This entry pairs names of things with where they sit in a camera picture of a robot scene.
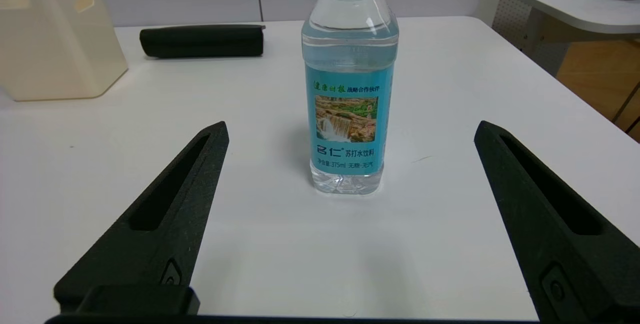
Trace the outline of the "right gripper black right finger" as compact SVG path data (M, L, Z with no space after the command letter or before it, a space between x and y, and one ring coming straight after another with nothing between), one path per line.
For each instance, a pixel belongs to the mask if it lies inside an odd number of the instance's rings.
M638 323L638 245L507 130L474 144L540 321Z

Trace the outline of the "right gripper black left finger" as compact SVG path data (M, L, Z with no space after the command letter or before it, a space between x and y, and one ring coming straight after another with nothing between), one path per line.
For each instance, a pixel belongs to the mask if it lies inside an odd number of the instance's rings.
M225 122L196 134L57 282L61 310L198 310L190 287L224 158Z

